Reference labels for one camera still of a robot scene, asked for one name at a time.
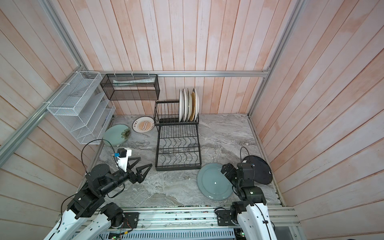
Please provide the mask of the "large grey-green plate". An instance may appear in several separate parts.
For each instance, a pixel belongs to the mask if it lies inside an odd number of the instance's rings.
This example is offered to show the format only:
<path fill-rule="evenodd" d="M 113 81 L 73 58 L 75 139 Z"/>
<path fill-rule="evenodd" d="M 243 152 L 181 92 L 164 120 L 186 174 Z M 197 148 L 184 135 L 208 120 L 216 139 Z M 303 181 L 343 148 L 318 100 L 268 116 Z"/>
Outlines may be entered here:
<path fill-rule="evenodd" d="M 214 201 L 229 198 L 232 193 L 231 182 L 221 173 L 223 165 L 209 163 L 204 165 L 197 176 L 197 184 L 201 193 Z"/>

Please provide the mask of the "black round plate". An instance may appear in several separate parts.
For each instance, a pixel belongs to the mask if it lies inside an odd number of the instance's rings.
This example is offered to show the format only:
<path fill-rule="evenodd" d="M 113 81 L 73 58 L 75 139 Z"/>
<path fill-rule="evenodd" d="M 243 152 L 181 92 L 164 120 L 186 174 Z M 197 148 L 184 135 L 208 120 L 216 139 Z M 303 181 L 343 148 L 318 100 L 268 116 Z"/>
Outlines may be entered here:
<path fill-rule="evenodd" d="M 273 174 L 268 163 L 261 157 L 249 155 L 243 158 L 243 163 L 254 165 L 253 180 L 259 184 L 269 185 L 273 181 Z"/>

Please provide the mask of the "black wire dish rack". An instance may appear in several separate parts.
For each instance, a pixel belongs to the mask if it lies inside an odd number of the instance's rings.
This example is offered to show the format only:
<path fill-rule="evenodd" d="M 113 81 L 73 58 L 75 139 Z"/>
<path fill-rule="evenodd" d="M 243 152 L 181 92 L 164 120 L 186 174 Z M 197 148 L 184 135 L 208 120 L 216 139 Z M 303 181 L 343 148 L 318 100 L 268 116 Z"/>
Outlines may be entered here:
<path fill-rule="evenodd" d="M 184 101 L 157 101 L 154 120 L 158 130 L 156 170 L 200 169 L 199 116 L 196 122 L 184 122 Z"/>

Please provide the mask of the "white plate orange sunburst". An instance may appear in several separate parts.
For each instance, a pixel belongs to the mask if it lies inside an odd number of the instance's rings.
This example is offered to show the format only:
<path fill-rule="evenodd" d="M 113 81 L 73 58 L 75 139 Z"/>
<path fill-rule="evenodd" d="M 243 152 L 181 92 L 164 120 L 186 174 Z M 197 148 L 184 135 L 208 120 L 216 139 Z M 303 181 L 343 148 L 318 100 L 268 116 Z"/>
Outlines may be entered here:
<path fill-rule="evenodd" d="M 132 130 L 139 134 L 150 132 L 155 127 L 155 121 L 152 117 L 143 116 L 134 120 Z"/>
<path fill-rule="evenodd" d="M 184 94 L 184 122 L 188 121 L 189 115 L 189 93 L 186 89 L 183 89 Z"/>

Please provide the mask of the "white plate dark green rim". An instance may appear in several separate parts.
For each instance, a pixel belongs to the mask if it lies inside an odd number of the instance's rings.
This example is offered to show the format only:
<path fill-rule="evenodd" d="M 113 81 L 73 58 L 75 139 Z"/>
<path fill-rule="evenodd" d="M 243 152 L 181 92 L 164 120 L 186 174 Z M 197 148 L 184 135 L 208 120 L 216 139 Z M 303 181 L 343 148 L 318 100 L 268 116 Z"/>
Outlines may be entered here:
<path fill-rule="evenodd" d="M 199 100 L 197 90 L 195 88 L 193 89 L 193 92 L 195 93 L 195 117 L 194 117 L 194 121 L 196 122 L 197 118 L 198 118 L 198 114 L 199 114 L 199 107 L 200 107 L 199 101 L 200 100 Z"/>

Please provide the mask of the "cream plate with berry sprigs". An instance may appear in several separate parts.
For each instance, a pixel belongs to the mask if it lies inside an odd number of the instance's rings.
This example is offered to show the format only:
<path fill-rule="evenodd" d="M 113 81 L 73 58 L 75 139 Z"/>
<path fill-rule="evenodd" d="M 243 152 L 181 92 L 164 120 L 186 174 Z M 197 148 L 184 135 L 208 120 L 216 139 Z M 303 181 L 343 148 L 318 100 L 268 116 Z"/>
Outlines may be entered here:
<path fill-rule="evenodd" d="M 187 117 L 188 122 L 191 121 L 192 104 L 193 104 L 192 95 L 191 95 L 190 91 L 188 90 L 188 117 Z"/>

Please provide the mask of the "yellow woven plate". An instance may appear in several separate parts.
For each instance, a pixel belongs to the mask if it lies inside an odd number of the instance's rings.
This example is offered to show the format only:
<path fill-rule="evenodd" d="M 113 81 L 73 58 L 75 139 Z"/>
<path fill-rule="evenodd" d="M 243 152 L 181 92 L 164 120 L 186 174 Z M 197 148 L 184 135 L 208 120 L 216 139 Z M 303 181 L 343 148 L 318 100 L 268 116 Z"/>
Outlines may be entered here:
<path fill-rule="evenodd" d="M 196 92 L 192 91 L 191 93 L 191 116 L 190 116 L 190 121 L 193 122 L 195 120 L 195 115 L 196 115 L 196 105 L 197 105 L 197 100 L 196 100 Z"/>

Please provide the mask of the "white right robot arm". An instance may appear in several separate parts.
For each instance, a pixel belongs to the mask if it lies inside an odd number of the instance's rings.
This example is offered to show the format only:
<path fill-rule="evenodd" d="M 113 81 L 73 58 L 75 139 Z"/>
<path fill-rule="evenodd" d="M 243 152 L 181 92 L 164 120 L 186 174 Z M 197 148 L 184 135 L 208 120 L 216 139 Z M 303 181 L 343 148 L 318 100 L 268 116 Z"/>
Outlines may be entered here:
<path fill-rule="evenodd" d="M 231 220 L 243 230 L 247 240 L 276 240 L 274 225 L 264 193 L 255 186 L 256 167 L 250 163 L 222 166 L 221 173 L 234 187 L 240 201 L 233 202 L 230 208 Z"/>

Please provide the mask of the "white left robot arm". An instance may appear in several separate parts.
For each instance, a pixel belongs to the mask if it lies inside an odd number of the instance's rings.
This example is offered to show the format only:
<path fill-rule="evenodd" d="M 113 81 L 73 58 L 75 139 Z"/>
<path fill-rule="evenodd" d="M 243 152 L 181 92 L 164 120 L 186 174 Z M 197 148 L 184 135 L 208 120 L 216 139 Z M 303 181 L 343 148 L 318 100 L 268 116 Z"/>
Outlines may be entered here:
<path fill-rule="evenodd" d="M 128 158 L 117 161 L 123 165 L 116 172 L 111 172 L 107 164 L 99 164 L 86 174 L 83 187 L 69 198 L 66 210 L 62 212 L 61 219 L 45 237 L 47 240 L 93 240 L 109 228 L 120 231 L 125 235 L 123 227 L 133 231 L 138 224 L 138 213 L 127 217 L 122 208 L 115 203 L 105 203 L 105 197 L 126 181 L 142 183 L 152 168 L 152 164 L 133 167 L 141 160 L 134 158 L 130 164 Z"/>

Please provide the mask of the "pale green leaf plate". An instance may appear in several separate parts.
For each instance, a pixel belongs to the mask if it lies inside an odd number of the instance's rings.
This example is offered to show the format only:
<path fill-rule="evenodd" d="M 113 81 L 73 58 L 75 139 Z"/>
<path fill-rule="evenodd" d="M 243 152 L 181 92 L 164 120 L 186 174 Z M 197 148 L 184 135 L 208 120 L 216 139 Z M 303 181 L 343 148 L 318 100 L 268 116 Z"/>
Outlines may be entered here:
<path fill-rule="evenodd" d="M 128 140 L 130 134 L 131 129 L 127 125 L 115 125 L 106 130 L 103 139 L 112 146 L 119 146 Z"/>

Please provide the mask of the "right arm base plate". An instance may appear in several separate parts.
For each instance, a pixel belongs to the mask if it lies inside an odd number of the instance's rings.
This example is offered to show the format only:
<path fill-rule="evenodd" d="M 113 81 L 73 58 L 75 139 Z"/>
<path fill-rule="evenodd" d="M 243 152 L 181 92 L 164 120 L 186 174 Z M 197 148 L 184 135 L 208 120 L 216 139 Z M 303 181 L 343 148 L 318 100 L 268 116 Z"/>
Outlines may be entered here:
<path fill-rule="evenodd" d="M 231 211 L 223 207 L 218 207 L 214 210 L 217 216 L 217 222 L 219 226 L 236 226 L 237 224 L 233 221 Z"/>

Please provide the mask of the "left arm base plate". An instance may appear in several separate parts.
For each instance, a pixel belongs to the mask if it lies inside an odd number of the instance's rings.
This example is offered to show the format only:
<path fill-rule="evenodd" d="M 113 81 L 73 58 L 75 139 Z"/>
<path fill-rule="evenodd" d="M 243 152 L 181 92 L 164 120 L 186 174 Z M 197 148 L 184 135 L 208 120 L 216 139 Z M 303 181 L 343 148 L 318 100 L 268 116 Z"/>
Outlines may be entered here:
<path fill-rule="evenodd" d="M 139 212 L 124 212 L 123 213 L 123 226 L 122 229 L 136 229 L 139 221 Z"/>

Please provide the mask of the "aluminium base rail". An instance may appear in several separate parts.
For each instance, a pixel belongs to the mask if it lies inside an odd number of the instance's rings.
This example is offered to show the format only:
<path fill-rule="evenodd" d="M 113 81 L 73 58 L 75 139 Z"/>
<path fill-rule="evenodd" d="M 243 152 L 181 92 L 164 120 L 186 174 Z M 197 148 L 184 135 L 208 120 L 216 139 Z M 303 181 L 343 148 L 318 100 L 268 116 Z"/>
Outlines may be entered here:
<path fill-rule="evenodd" d="M 177 230 L 208 229 L 219 227 L 214 210 L 218 207 L 168 207 L 168 208 L 122 208 L 124 212 L 139 212 L 138 226 L 134 230 Z M 297 213 L 293 208 L 268 206 L 270 219 L 274 227 L 300 226 Z"/>

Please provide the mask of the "black mesh wall basket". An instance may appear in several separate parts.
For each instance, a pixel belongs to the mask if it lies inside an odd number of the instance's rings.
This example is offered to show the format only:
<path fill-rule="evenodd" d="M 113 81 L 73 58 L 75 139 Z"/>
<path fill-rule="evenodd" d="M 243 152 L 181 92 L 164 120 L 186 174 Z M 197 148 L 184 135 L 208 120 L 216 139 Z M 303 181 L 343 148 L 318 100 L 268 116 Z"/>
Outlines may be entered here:
<path fill-rule="evenodd" d="M 157 101 L 160 96 L 155 74 L 106 74 L 101 87 L 111 101 Z"/>

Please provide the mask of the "white mesh wall shelf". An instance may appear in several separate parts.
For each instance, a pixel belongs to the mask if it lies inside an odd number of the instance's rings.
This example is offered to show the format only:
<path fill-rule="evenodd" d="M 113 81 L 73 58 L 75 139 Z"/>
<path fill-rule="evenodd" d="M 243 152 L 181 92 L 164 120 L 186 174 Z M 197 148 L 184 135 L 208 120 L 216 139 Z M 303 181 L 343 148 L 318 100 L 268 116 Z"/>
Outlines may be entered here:
<path fill-rule="evenodd" d="M 99 145 L 116 107 L 97 88 L 99 72 L 77 72 L 48 105 L 48 111 L 79 144 Z"/>

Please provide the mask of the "aluminium wall frame rail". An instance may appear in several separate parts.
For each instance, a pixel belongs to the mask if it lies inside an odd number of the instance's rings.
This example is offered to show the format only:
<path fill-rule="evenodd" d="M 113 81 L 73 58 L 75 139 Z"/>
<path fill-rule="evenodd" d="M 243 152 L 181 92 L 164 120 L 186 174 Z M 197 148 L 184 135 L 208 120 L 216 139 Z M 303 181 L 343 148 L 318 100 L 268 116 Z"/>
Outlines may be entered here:
<path fill-rule="evenodd" d="M 102 76 L 106 74 L 127 74 L 127 75 L 157 75 L 161 78 L 187 78 L 187 77 L 266 77 L 267 70 L 252 71 L 97 71 Z"/>

